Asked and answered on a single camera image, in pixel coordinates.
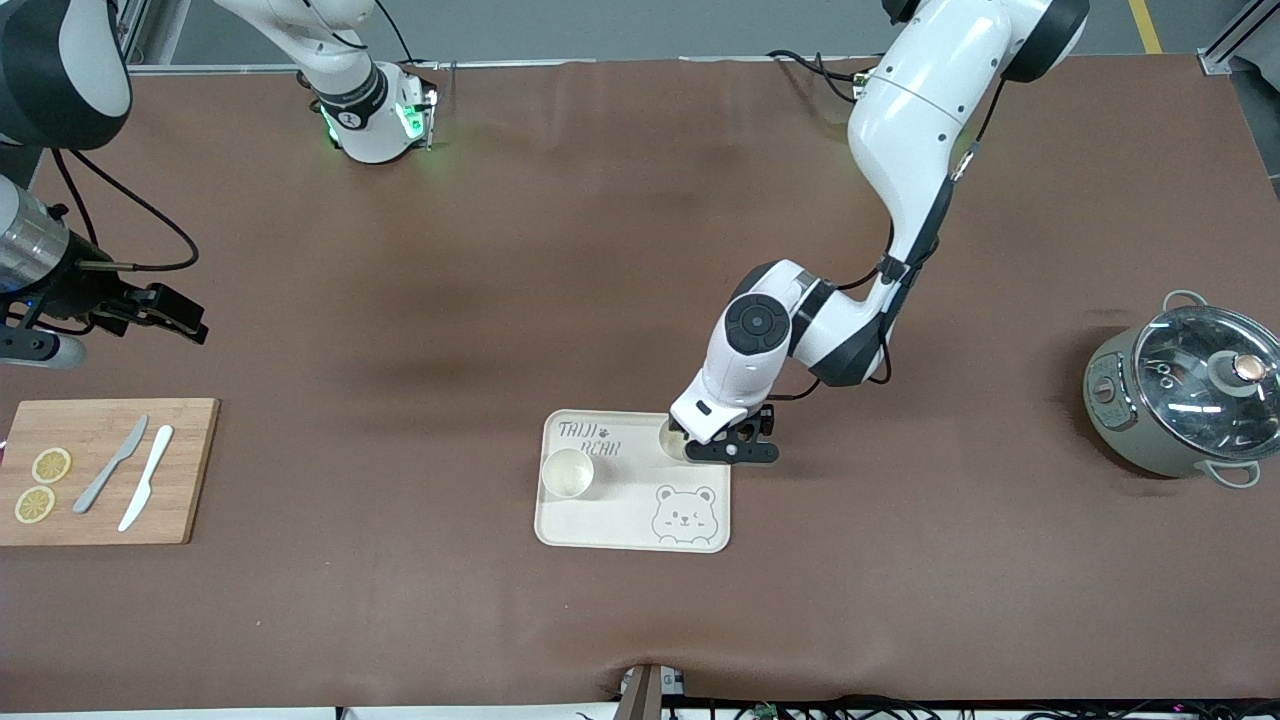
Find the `grey-green electric pot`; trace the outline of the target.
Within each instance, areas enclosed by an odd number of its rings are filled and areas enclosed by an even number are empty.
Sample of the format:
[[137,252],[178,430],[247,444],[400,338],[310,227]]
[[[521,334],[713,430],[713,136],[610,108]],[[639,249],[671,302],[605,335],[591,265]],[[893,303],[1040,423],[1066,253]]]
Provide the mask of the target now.
[[[1157,315],[1183,305],[1211,305],[1199,293],[1175,290],[1164,297]],[[1167,432],[1143,402],[1137,384],[1135,325],[1103,342],[1091,356],[1082,382],[1082,397],[1093,428],[1106,445],[1130,464],[1160,477],[1208,477],[1229,489],[1249,489],[1260,483],[1261,460],[1226,461],[1207,456]]]

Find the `aluminium frame profile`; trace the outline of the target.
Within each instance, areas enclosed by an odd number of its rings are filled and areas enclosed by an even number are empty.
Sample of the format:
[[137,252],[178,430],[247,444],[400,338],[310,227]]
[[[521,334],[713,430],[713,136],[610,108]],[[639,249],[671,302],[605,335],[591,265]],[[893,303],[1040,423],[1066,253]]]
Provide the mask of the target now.
[[133,68],[168,68],[180,41],[192,0],[106,0],[116,44]]
[[1280,0],[1245,0],[1242,9],[1210,41],[1198,47],[1197,60],[1206,76],[1229,76],[1239,51],[1267,20],[1280,12]]

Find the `grey plastic knife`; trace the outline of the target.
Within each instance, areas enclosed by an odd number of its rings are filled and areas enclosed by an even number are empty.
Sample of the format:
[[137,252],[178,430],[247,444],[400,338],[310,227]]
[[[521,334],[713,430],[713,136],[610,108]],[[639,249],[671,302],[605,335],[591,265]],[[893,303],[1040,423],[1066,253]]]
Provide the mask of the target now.
[[143,414],[140,416],[138,421],[134,424],[131,433],[122,442],[116,452],[108,460],[101,471],[95,477],[93,482],[79,495],[72,506],[72,511],[77,515],[86,514],[92,509],[97,497],[105,488],[106,483],[110,480],[113,473],[129,459],[137,447],[140,446],[143,434],[148,427],[148,415]]

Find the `brown table cover mat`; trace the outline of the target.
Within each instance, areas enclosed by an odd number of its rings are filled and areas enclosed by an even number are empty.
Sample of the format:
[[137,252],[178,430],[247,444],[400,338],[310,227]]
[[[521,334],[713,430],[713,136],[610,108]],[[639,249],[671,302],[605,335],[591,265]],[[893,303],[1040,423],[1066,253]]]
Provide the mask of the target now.
[[694,694],[1280,697],[1280,475],[1119,465],[1093,350],[1194,290],[1280,332],[1280,200],[1190,56],[1009,86],[886,386],[780,407],[718,553],[534,534],[541,427],[663,411],[754,266],[837,282],[884,209],[827,87],[769,61],[462,69],[436,145],[326,142],[291,76],[142,77],[95,160],[202,258],[204,346],[95,334],[27,398],[214,397],[189,543],[0,548],[0,712]]

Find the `glass pot lid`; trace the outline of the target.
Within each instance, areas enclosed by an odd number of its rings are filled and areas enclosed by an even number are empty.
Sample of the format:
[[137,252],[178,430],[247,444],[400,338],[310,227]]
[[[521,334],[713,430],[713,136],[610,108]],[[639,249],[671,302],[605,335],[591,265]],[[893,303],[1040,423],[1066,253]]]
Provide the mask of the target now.
[[1280,338],[1240,313],[1183,305],[1138,334],[1135,378],[1155,419],[1226,461],[1280,452]]

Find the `cream bear print tray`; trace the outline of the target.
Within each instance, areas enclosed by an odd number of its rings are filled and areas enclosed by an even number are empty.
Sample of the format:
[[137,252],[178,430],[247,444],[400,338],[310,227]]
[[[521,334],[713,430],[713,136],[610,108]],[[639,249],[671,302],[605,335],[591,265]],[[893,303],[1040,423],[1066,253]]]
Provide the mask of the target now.
[[676,462],[659,446],[662,413],[561,409],[544,421],[541,461],[561,448],[588,454],[591,488],[554,498],[540,482],[534,530],[549,546],[717,553],[731,536],[731,470]]

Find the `wooden cutting board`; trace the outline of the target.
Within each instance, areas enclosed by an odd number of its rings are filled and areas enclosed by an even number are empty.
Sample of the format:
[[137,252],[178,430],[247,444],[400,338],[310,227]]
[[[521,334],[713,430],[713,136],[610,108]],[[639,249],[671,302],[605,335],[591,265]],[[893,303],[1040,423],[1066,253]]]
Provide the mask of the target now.
[[[198,507],[218,410],[215,398],[20,402],[0,461],[0,547],[183,544]],[[143,414],[148,415],[148,427],[134,454],[111,474],[92,509],[74,514],[76,500]],[[116,527],[163,425],[172,425],[175,432],[154,475],[154,492],[131,529],[120,533]],[[31,475],[31,464],[52,447],[70,452],[72,470],[59,482],[40,484]],[[24,525],[15,519],[14,505],[31,486],[51,487],[58,502],[42,521]]]

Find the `white plastic knife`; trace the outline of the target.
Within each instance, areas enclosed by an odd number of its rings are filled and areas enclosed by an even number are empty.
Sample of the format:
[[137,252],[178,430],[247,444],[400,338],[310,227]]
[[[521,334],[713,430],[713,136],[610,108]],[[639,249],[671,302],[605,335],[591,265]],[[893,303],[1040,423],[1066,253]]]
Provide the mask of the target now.
[[175,432],[174,427],[172,427],[172,425],[163,425],[163,427],[160,427],[157,429],[157,433],[156,433],[156,436],[154,438],[154,442],[151,445],[151,448],[150,448],[150,452],[148,452],[148,456],[147,456],[147,461],[146,461],[146,464],[143,466],[143,471],[142,471],[142,474],[140,477],[137,487],[134,488],[134,493],[133,493],[133,496],[132,496],[132,498],[129,501],[128,507],[125,509],[124,515],[122,516],[122,519],[120,519],[120,521],[119,521],[119,524],[116,527],[118,532],[124,533],[124,532],[129,530],[131,527],[134,524],[134,521],[141,515],[141,512],[145,510],[145,507],[146,507],[146,505],[147,505],[147,502],[148,502],[148,500],[150,500],[150,497],[151,497],[151,495],[154,492],[154,488],[152,488],[154,475],[155,475],[156,470],[159,469],[159,465],[160,465],[164,455],[165,455],[165,452],[166,452],[166,450],[168,450],[168,447],[169,447],[169,445],[172,442],[174,432]]

